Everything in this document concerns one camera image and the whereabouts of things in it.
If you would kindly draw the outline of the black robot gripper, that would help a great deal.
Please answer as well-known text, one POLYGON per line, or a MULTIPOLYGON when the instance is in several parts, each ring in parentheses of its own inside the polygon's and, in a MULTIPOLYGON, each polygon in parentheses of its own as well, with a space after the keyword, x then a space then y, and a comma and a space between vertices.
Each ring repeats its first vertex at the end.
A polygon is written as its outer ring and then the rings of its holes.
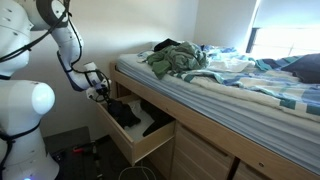
POLYGON ((104 102, 110 99, 110 80, 104 79, 96 89, 97 96, 94 98, 96 102, 104 102))

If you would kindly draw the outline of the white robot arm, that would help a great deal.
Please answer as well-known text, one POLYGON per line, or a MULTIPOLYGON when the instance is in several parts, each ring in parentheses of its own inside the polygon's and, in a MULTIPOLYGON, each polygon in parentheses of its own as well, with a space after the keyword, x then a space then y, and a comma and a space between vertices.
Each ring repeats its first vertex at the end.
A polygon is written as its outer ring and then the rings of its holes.
POLYGON ((84 91, 88 98, 110 92, 110 81, 93 62, 83 71, 73 68, 81 58, 83 41, 70 20, 69 4, 70 0, 0 0, 0 180, 55 180, 59 174, 39 129, 55 94, 45 83, 12 78, 43 39, 32 40, 33 31, 53 37, 74 90, 84 91))

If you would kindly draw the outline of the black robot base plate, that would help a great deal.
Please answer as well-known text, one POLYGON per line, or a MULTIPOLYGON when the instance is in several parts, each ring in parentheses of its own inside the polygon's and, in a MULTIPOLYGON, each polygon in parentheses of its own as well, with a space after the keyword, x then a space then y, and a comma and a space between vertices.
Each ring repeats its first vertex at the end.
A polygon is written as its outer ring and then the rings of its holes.
POLYGON ((55 180, 104 180, 98 146, 108 139, 91 140, 88 127, 45 137, 46 149, 59 165, 55 180))

